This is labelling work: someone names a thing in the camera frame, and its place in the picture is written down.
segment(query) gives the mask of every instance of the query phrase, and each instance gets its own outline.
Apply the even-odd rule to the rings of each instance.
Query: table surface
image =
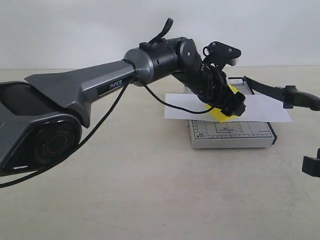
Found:
[[[61,71],[0,70],[0,81]],[[229,67],[226,73],[320,96],[320,66]],[[150,88],[162,99],[184,90],[173,77]],[[84,135],[118,93],[93,104]],[[320,147],[320,115],[299,107],[288,112],[293,122],[272,124],[278,140],[271,148],[195,150],[186,122],[164,119],[164,106],[131,85],[67,161],[1,189],[0,239],[317,240],[320,179],[301,168],[303,156],[314,157]]]

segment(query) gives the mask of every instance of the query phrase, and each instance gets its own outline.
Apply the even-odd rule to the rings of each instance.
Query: white wall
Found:
[[[320,65],[319,0],[2,0],[0,69],[75,69],[120,60],[154,37],[241,49],[238,66]]]

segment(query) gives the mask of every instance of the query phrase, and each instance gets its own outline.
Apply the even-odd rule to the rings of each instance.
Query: black wire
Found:
[[[29,180],[31,178],[34,178],[40,174],[43,174],[44,172],[52,169],[53,167],[57,166],[58,164],[62,163],[63,161],[65,161],[68,157],[70,157],[70,155],[72,155],[73,153],[75,153],[77,150],[79,150],[85,143],[87,143],[87,141],[89,141],[89,139],[93,136],[93,134],[95,134],[95,132],[98,130],[98,128],[102,125],[102,123],[109,117],[109,115],[111,114],[111,112],[115,109],[116,105],[118,104],[120,98],[123,96],[125,90],[127,89],[128,85],[131,82],[128,81],[122,88],[121,92],[119,93],[118,97],[116,98],[116,100],[114,101],[114,103],[112,104],[112,106],[110,107],[109,111],[103,116],[103,118],[101,118],[101,120],[97,123],[97,125],[92,129],[92,131],[82,140],[82,142],[80,142],[68,155],[64,156],[62,159],[54,161],[54,163],[50,166],[44,167],[36,172],[33,172],[27,176],[21,177],[19,179],[13,180],[13,181],[9,181],[6,183],[1,183],[0,184],[0,189],[3,188],[7,188],[7,187],[11,187],[13,185],[22,183],[26,180]]]
[[[166,105],[166,106],[168,106],[168,107],[170,107],[170,108],[179,109],[179,110],[182,110],[182,111],[191,113],[191,114],[206,114],[206,113],[210,112],[212,109],[215,108],[214,106],[212,106],[212,107],[210,107],[209,109],[207,109],[207,110],[205,110],[205,111],[191,111],[191,110],[185,109],[185,108],[180,107],[180,106],[175,106],[175,105],[169,104],[169,103],[161,100],[161,99],[147,86],[147,84],[146,84],[143,80],[139,79],[139,81],[142,83],[142,85],[147,89],[147,91],[148,91],[155,99],[157,99],[160,103],[162,103],[163,105]]]

